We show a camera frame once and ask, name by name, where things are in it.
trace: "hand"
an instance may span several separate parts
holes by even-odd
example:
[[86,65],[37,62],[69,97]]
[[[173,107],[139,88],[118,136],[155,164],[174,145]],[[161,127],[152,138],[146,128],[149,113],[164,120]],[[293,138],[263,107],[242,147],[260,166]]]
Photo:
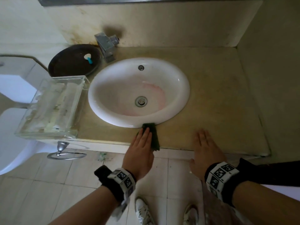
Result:
[[194,138],[195,159],[190,160],[191,172],[204,181],[205,172],[214,163],[226,162],[227,158],[216,145],[209,132],[200,129]]
[[122,168],[133,173],[137,181],[148,174],[154,160],[153,151],[151,150],[152,133],[149,131],[149,128],[146,128],[143,134],[143,129],[140,129],[123,159]]

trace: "shoe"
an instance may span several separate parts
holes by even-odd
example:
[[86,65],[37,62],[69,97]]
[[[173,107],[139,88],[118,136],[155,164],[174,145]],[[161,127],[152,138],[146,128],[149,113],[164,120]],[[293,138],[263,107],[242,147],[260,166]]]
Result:
[[150,214],[149,207],[143,198],[137,197],[135,199],[134,209],[141,225],[155,225],[154,220]]
[[183,225],[197,225],[199,220],[198,209],[195,205],[189,204],[183,215]]

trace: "countertop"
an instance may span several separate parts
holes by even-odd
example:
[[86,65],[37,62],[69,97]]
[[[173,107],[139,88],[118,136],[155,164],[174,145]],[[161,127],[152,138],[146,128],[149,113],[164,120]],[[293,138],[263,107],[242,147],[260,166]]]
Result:
[[[190,98],[175,117],[157,125],[162,148],[192,150],[194,132],[206,128],[225,153],[270,154],[257,108],[235,48],[119,47],[114,62],[151,57],[180,68],[190,83]],[[102,63],[99,71],[109,64]],[[95,72],[88,76],[93,80]],[[86,102],[78,139],[129,144],[138,129],[111,125],[100,119]]]

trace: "white toilet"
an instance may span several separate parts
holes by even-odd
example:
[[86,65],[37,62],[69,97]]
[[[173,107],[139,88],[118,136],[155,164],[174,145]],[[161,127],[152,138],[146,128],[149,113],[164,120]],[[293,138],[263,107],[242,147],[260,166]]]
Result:
[[24,163],[35,153],[56,152],[57,147],[14,135],[26,109],[9,108],[0,116],[0,175]]
[[[0,57],[0,92],[17,103],[30,103],[48,72],[31,58]],[[35,153],[57,147],[14,135],[26,109],[9,108],[0,116],[0,175],[24,163]]]

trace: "person's left hand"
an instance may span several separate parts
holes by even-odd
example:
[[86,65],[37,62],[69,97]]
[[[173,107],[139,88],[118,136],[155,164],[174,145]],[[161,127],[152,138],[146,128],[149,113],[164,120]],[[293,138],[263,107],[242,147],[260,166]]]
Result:
[[122,168],[133,173],[137,181],[148,174],[154,160],[153,151],[151,150],[152,133],[149,131],[149,128],[146,128],[143,134],[143,129],[140,129],[123,159]]

